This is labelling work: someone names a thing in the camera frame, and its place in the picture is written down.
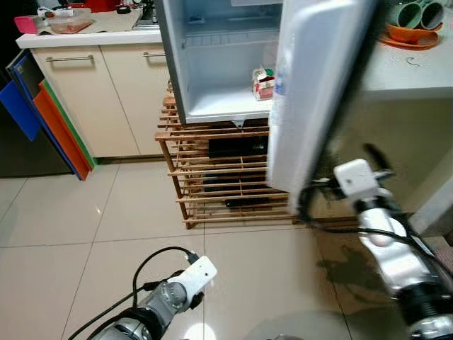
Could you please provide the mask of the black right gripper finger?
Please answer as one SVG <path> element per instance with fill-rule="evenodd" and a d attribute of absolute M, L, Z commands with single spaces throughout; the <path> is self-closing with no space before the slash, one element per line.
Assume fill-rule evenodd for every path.
<path fill-rule="evenodd" d="M 365 143 L 362 146 L 362 148 L 371 157 L 375 165 L 375 171 L 378 172 L 391 171 L 391 165 L 389 165 L 389 161 L 386 158 L 384 152 L 380 150 L 375 144 Z"/>

